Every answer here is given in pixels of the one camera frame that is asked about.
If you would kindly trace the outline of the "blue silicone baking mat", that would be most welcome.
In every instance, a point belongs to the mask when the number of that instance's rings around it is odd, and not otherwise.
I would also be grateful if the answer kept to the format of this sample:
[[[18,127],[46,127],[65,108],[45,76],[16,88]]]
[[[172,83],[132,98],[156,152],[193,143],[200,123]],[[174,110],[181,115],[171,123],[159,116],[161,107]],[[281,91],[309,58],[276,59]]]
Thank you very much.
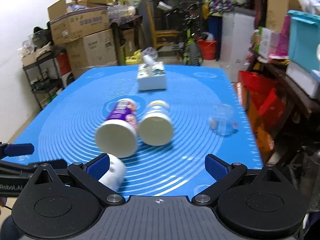
[[[17,138],[31,155],[17,164],[63,159],[86,163],[101,153],[101,181],[130,196],[188,196],[214,179],[204,163],[261,169],[259,150],[232,83],[219,68],[165,66],[165,88],[141,89],[136,66],[92,68],[63,90]]]

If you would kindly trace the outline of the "white tissue box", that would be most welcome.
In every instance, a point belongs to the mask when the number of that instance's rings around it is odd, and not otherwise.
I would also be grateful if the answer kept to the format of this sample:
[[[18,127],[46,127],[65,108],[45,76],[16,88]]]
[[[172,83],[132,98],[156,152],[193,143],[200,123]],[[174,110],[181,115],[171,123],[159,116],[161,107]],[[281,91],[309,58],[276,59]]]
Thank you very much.
[[[162,61],[155,61],[149,55],[143,56],[138,67],[137,82],[139,91],[164,90],[167,88],[165,68]]]

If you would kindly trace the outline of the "white cabinet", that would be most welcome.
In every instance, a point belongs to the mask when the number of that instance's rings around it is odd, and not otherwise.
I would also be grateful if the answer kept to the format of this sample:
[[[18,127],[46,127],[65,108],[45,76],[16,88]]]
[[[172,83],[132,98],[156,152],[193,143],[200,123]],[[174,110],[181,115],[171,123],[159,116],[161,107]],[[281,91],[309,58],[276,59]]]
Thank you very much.
[[[254,20],[254,16],[238,12],[223,14],[219,63],[231,82],[237,82],[239,71],[245,69]]]

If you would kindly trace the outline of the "large cardboard box lower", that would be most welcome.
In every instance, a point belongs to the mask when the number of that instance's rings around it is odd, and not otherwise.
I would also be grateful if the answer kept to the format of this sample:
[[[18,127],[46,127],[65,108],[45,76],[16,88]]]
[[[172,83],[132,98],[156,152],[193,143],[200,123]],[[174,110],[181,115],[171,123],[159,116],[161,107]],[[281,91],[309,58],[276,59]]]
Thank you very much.
[[[76,79],[93,67],[118,64],[112,29],[69,42],[65,47]]]

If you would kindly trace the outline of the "red bag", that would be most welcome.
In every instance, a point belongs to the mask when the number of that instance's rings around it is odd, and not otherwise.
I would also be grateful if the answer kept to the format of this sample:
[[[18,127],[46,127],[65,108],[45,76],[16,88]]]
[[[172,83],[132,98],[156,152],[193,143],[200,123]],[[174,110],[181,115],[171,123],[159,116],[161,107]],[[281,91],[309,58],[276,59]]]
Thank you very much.
[[[280,122],[286,104],[278,96],[279,83],[275,79],[248,71],[239,72],[239,81],[249,92],[249,96],[262,118],[264,128],[271,132]]]

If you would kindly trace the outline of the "teal plastic storage box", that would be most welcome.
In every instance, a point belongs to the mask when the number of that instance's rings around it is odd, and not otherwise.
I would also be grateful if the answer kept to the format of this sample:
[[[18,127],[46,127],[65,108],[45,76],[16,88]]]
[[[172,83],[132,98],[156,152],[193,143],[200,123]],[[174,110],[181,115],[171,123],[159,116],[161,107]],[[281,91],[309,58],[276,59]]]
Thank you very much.
[[[289,58],[308,72],[319,70],[319,16],[308,12],[289,10],[291,17]]]

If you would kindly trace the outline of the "black metal shelf rack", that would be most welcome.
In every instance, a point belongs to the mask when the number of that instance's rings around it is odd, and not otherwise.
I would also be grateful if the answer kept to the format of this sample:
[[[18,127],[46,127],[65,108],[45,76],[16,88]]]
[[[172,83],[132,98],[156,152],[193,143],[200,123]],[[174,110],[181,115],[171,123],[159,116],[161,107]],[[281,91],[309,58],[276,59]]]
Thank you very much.
[[[31,88],[31,93],[36,99],[40,110],[43,110],[53,98],[57,96],[57,92],[64,90],[65,88],[57,60],[58,56],[59,54],[53,51],[44,52],[44,54],[40,55],[35,62],[22,66],[23,72]],[[52,63],[55,72],[53,77],[49,74],[49,68],[42,68],[44,63],[50,62]]]

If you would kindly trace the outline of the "yellow wooden chair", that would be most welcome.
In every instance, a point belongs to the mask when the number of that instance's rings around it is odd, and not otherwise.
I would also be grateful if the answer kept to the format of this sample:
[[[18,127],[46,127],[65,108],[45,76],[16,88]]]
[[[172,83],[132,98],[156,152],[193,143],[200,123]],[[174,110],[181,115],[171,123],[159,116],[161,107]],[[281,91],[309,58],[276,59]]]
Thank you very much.
[[[151,11],[151,2],[146,2],[146,9],[148,12],[148,18],[150,22],[151,36],[152,36],[152,47],[156,50],[163,46],[170,46],[173,44],[169,38],[176,38],[178,36],[177,30],[157,30],[155,25],[155,17]]]

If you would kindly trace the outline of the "open cardboard box top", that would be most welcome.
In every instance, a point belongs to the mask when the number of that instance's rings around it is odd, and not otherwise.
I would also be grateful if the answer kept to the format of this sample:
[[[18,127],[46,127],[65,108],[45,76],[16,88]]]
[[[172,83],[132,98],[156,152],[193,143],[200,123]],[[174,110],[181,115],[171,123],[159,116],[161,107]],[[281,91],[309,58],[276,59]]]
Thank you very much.
[[[59,0],[48,7],[50,31],[56,45],[73,42],[110,27],[107,5],[81,0]]]

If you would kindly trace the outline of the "red plastic bucket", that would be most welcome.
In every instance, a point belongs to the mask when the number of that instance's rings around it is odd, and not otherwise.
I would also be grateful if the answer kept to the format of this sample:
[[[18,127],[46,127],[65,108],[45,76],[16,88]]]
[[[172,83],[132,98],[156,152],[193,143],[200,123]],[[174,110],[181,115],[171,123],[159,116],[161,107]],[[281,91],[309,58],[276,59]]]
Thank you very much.
[[[216,55],[217,41],[197,39],[204,60],[214,60]]]

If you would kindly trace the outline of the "yellow toy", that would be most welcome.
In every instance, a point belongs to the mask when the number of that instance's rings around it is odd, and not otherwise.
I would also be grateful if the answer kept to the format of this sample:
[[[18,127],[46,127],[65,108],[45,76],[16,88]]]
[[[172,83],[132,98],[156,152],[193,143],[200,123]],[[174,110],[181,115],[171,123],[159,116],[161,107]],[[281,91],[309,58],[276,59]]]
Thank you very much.
[[[143,63],[143,54],[142,51],[139,49],[134,52],[132,56],[127,56],[125,58],[125,64],[128,65],[137,65]]]

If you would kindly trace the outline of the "clear plastic cup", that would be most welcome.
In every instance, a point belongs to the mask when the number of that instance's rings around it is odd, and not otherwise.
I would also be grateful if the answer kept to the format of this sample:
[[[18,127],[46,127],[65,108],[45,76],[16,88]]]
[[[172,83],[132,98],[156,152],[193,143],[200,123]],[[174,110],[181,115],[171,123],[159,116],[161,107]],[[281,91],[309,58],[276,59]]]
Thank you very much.
[[[234,108],[224,103],[214,105],[209,127],[219,136],[227,137],[235,134],[238,131],[238,123],[234,118]]]

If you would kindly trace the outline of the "white yellow paper cup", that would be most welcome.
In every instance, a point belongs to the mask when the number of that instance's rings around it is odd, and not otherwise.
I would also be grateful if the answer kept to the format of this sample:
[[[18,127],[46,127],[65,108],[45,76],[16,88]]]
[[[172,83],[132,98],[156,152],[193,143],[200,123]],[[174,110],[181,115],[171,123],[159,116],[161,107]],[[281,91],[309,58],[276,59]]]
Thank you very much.
[[[150,146],[163,146],[172,140],[174,129],[165,101],[155,100],[147,105],[138,133],[142,142]]]

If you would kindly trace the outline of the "purple paper cup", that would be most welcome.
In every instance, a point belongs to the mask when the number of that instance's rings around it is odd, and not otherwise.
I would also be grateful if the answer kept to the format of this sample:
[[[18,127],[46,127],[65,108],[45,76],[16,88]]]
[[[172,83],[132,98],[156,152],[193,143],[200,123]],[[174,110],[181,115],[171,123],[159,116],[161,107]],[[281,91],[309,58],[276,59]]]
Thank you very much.
[[[138,148],[137,109],[132,99],[117,101],[115,107],[95,133],[95,142],[104,153],[127,158]]]

